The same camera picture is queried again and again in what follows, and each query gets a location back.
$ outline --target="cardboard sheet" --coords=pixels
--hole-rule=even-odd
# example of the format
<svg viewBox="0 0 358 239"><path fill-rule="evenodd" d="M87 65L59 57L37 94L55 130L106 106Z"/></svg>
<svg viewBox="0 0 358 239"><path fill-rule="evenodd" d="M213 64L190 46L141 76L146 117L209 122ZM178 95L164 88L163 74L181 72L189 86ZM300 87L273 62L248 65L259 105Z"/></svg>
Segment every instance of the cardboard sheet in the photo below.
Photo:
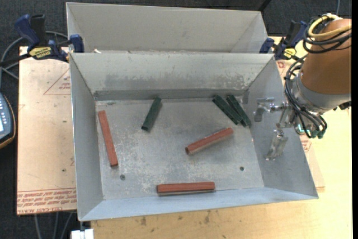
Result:
<svg viewBox="0 0 358 239"><path fill-rule="evenodd" d="M76 210L69 64L20 62L17 214Z"/></svg>

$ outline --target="blue clamp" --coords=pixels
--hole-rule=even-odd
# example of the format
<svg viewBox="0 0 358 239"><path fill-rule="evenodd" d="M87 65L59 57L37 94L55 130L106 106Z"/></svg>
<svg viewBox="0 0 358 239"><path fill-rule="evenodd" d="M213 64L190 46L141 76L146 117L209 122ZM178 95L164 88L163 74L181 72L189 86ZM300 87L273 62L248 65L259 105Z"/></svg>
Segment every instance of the blue clamp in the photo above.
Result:
<svg viewBox="0 0 358 239"><path fill-rule="evenodd" d="M287 35L282 37L278 44L275 44L273 39L267 38L261 46L260 53L268 53L270 48L274 47L275 60L296 58L295 47L297 43L303 39L304 31L307 27L308 24L304 21L291 21Z"/></svg>
<svg viewBox="0 0 358 239"><path fill-rule="evenodd" d="M30 42L27 48L28 55L36 60L55 59L68 62L68 53L58 47L54 40L47 41L44 21L44 15L30 18L30 15L26 14L15 22L16 31ZM83 41L78 34L71 35L67 44L72 44L75 52L84 52Z"/></svg>

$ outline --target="orange object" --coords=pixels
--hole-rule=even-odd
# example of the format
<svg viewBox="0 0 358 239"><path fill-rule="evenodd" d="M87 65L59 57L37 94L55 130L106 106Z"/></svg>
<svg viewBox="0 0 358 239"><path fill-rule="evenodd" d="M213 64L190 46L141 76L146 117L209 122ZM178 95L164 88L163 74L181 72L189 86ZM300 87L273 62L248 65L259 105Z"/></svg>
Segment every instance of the orange object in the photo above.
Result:
<svg viewBox="0 0 358 239"><path fill-rule="evenodd" d="M110 165L111 165L111 167L117 166L118 159L117 159L116 150L115 150L114 144L113 144L110 126L108 125L106 111L99 111L98 119L100 120L103 138L105 139L107 155L108 155L108 159L110 161Z"/></svg>
<svg viewBox="0 0 358 239"><path fill-rule="evenodd" d="M222 129L208 137L205 137L203 139L200 139L196 142L189 144L185 148L185 151L187 154L196 153L204 148L210 147L214 143L220 142L224 138L232 135L233 133L234 133L234 130L232 128Z"/></svg>
<svg viewBox="0 0 358 239"><path fill-rule="evenodd" d="M157 193L159 195L200 193L200 192L209 192L214 190L215 190L215 183L213 181L157 185Z"/></svg>
<svg viewBox="0 0 358 239"><path fill-rule="evenodd" d="M337 19L331 21L321 31L325 33L352 25L351 19ZM351 31L338 35L342 37ZM316 40L323 41L329 37L322 37ZM308 53L300 72L302 84L311 91L328 94L328 95L342 95L351 92L351 75L352 75L352 60L351 60L351 43L349 38L337 50L328 51L323 54ZM311 50L320 51L322 48L327 49L333 44L327 45L312 45Z"/></svg>

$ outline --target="red wooden block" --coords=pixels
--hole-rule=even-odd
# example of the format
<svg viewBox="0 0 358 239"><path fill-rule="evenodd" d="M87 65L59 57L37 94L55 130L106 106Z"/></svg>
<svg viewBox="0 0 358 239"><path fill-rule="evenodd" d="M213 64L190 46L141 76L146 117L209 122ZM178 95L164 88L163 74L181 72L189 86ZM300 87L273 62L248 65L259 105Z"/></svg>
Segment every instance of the red wooden block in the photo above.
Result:
<svg viewBox="0 0 358 239"><path fill-rule="evenodd" d="M157 193L159 195L200 193L214 190L215 183L213 181L157 185Z"/></svg>
<svg viewBox="0 0 358 239"><path fill-rule="evenodd" d="M224 138L232 135L233 133L234 130L232 128L222 129L212 135L209 135L208 137L199 139L198 141L189 144L185 148L185 151L187 154L196 153L204 148L210 147L214 143L220 142Z"/></svg>
<svg viewBox="0 0 358 239"><path fill-rule="evenodd" d="M113 144L110 126L108 125L106 111L99 111L98 119L100 120L103 138L105 139L107 155L110 161L110 165L111 167L117 166L118 159L117 159L116 149Z"/></svg>

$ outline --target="black device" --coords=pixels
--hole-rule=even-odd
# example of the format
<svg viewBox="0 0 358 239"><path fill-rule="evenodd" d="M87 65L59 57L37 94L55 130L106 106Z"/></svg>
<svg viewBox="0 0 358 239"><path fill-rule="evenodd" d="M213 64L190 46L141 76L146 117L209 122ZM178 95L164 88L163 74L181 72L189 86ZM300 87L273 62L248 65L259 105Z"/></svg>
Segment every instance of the black device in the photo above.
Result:
<svg viewBox="0 0 358 239"><path fill-rule="evenodd" d="M0 93L0 149L15 138L14 114L5 96Z"/></svg>

